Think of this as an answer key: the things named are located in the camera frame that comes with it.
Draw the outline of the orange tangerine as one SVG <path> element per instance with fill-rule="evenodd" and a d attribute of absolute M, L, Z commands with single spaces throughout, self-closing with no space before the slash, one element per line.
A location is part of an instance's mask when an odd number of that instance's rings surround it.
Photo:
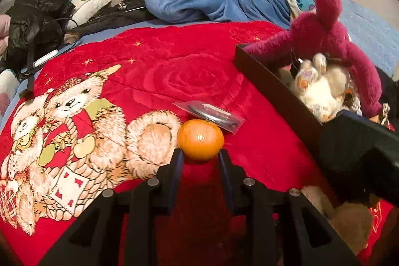
<path fill-rule="evenodd" d="M 210 121 L 191 119 L 177 132 L 177 144 L 183 153 L 194 161 L 208 161 L 217 156 L 224 145 L 221 129 Z"/>

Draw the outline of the round silver item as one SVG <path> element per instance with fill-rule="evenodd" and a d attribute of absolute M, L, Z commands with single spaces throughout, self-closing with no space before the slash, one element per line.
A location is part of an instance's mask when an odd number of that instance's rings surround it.
<path fill-rule="evenodd" d="M 245 119 L 238 115 L 200 100 L 176 102 L 174 105 L 183 111 L 198 117 L 199 119 L 212 122 L 219 128 L 222 128 L 233 134 L 236 134 L 238 129 L 245 122 Z"/>

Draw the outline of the red teddy bear blanket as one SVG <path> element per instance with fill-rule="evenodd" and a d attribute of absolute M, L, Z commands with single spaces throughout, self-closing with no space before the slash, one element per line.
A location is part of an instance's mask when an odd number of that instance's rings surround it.
<path fill-rule="evenodd" d="M 36 94 L 73 77 L 119 65 L 102 97 L 119 106 L 126 121 L 156 110 L 188 114 L 177 103 L 203 100 L 243 118 L 236 134 L 225 134 L 234 164 L 275 190 L 318 185 L 332 189 L 304 143 L 269 98 L 234 65 L 235 47 L 278 33 L 267 22 L 207 23 L 183 27 L 134 28 L 89 43 L 47 63 L 34 85 Z M 156 219 L 160 265 L 240 265 L 244 218 L 229 211 L 222 196 L 216 160 L 185 163 L 177 205 Z"/>

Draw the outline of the white patterned plush toy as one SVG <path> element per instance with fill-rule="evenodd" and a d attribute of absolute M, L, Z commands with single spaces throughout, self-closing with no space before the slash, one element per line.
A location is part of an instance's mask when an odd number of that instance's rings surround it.
<path fill-rule="evenodd" d="M 321 123 L 326 123 L 342 111 L 362 115 L 357 87 L 345 67 L 328 63 L 317 53 L 301 62 L 290 90 Z"/>

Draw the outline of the black cardboard box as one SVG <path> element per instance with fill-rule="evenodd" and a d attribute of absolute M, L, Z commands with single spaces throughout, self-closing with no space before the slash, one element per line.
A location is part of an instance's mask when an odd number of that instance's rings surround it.
<path fill-rule="evenodd" d="M 234 64 L 271 103 L 290 128 L 306 145 L 321 169 L 345 162 L 369 162 L 398 168 L 398 137 L 365 117 L 343 110 L 337 121 L 321 124 L 309 109 L 274 73 L 247 53 L 245 45 L 235 47 Z"/>

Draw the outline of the beige small teddy plush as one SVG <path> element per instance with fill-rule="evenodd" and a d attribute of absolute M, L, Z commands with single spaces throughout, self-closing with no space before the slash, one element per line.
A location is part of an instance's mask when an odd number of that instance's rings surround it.
<path fill-rule="evenodd" d="M 334 208 L 320 187 L 305 186 L 300 191 L 317 211 L 327 218 L 333 229 L 355 255 L 367 247 L 372 228 L 372 215 L 365 205 L 345 202 Z"/>

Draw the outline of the magenta plush toy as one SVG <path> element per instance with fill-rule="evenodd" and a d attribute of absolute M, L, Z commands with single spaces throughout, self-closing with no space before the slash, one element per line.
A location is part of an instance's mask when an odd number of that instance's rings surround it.
<path fill-rule="evenodd" d="M 350 41 L 345 26 L 338 20 L 342 1 L 314 2 L 315 10 L 300 14 L 291 22 L 289 30 L 252 43 L 245 51 L 264 66 L 276 68 L 289 65 L 292 52 L 301 59 L 310 59 L 316 53 L 339 59 L 354 80 L 363 114 L 366 117 L 378 115 L 382 110 L 379 102 L 382 83 L 373 62 Z"/>

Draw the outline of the dark garment near pillow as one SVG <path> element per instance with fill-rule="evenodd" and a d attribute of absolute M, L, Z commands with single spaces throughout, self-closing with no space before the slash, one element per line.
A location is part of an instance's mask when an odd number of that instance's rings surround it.
<path fill-rule="evenodd" d="M 88 22 L 66 32 L 64 43 L 71 45 L 88 34 L 146 22 L 155 18 L 146 8 L 144 0 L 122 0 L 115 6 L 107 5 L 101 8 Z"/>

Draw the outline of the cartoon print pillow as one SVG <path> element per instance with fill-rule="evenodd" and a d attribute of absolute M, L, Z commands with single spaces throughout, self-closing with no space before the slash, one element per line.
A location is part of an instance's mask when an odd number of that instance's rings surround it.
<path fill-rule="evenodd" d="M 74 9 L 72 19 L 66 24 L 69 31 L 77 26 L 87 23 L 100 9 L 111 3 L 111 0 L 70 0 Z"/>

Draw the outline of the blue bed sheet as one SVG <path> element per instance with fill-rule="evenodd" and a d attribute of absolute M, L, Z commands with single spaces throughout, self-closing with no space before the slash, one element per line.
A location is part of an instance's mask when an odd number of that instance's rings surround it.
<path fill-rule="evenodd" d="M 356 43 L 377 65 L 385 72 L 393 70 L 398 59 L 398 29 L 389 25 L 370 9 L 360 6 L 352 0 L 342 0 L 343 10 L 339 21 L 346 27 L 352 41 Z M 229 28 L 243 25 L 249 30 L 245 34 L 240 30 L 233 36 L 233 42 L 253 43 L 264 40 L 278 31 L 276 23 L 268 23 L 260 15 L 250 15 L 248 20 L 235 19 L 238 9 L 232 9 L 221 19 L 210 19 L 201 13 L 197 18 L 188 21 L 179 21 L 173 15 L 172 22 L 165 22 L 156 17 L 141 18 L 137 11 L 132 11 L 132 18 L 118 23 L 114 19 L 107 19 L 104 23 L 93 22 L 77 30 L 86 43 L 99 42 L 100 40 L 115 36 L 119 32 L 132 28 L 175 28 L 190 26 L 191 31 L 184 34 L 183 40 L 193 45 L 216 45 L 221 40 L 221 34 Z"/>

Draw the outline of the black puffer jacket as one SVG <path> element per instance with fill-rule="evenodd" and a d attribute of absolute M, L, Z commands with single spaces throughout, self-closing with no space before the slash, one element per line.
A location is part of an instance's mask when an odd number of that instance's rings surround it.
<path fill-rule="evenodd" d="M 15 0 L 6 12 L 11 22 L 4 66 L 21 70 L 27 64 L 29 50 L 33 50 L 36 61 L 57 49 L 73 9 L 70 0 Z"/>

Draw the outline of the pink quilted garment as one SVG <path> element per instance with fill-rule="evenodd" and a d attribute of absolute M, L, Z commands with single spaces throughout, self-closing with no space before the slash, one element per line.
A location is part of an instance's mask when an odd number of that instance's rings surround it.
<path fill-rule="evenodd" d="M 0 15 L 0 56 L 2 57 L 9 43 L 9 27 L 11 18 L 9 15 Z"/>

